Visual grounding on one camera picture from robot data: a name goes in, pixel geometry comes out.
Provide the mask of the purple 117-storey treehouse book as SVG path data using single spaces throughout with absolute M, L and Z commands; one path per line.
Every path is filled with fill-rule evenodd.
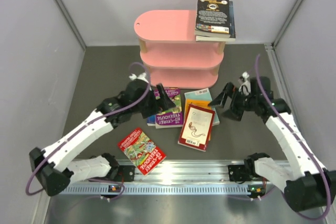
M 178 88 L 165 88 L 165 92 L 175 107 L 155 115 L 155 128 L 182 127 L 184 116 L 181 103 L 181 91 Z

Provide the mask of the red cream pocket-watch book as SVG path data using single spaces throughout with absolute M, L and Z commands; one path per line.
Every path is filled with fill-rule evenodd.
M 215 112 L 212 109 L 189 105 L 178 144 L 205 152 L 211 136 Z

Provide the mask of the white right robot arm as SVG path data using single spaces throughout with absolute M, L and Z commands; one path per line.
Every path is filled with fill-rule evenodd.
M 276 138 L 290 166 L 285 169 L 268 154 L 255 153 L 244 160 L 246 176 L 270 181 L 295 212 L 329 209 L 335 199 L 335 171 L 328 170 L 312 153 L 286 101 L 274 97 L 269 78 L 241 76 L 240 87 L 227 83 L 209 106 L 224 107 L 227 99 L 231 102 L 223 117 L 241 121 L 244 112 L 254 112 Z

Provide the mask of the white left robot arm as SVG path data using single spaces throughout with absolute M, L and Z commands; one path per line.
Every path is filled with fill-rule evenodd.
M 163 86 L 158 84 L 156 97 L 149 82 L 135 78 L 117 96 L 104 99 L 75 129 L 52 145 L 29 152 L 32 176 L 37 178 L 48 196 L 55 196 L 70 184 L 83 180 L 105 178 L 114 180 L 119 163 L 109 153 L 90 159 L 75 158 L 94 141 L 128 122 L 140 113 L 148 118 L 175 107 Z

